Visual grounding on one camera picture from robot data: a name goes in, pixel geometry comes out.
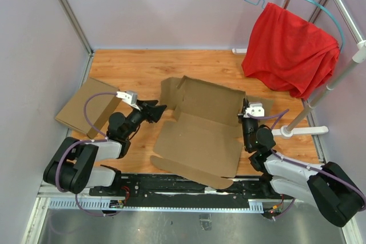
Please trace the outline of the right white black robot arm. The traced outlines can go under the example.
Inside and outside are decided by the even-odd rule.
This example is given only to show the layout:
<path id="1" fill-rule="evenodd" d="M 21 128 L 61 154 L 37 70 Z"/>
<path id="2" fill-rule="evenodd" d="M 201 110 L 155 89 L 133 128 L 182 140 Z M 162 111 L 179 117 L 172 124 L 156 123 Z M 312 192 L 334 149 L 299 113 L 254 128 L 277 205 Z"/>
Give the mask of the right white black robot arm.
<path id="1" fill-rule="evenodd" d="M 252 167 L 263 174 L 260 194 L 299 199 L 318 209 L 331 224 L 344 227 L 365 210 L 365 194 L 336 163 L 315 165 L 288 158 L 274 149 L 272 128 L 259 124 L 265 119 L 260 102 L 243 99 L 238 121 L 242 125 L 244 149 Z"/>

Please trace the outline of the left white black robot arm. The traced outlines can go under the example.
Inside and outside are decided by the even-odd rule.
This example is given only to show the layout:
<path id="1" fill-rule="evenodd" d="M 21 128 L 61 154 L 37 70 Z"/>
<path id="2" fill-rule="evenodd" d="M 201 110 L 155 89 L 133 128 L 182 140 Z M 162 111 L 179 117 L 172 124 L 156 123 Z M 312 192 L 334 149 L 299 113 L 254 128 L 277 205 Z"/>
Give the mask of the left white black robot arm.
<path id="1" fill-rule="evenodd" d="M 131 145 L 131 139 L 143 122 L 157 123 L 167 105 L 157 100 L 137 101 L 129 115 L 115 112 L 108 120 L 104 139 L 80 140 L 67 137 L 63 140 L 43 172 L 43 181 L 60 192 L 79 194 L 87 187 L 101 186 L 111 196 L 122 190 L 122 181 L 116 178 L 118 171 L 111 167 L 95 167 L 104 159 L 123 158 Z"/>

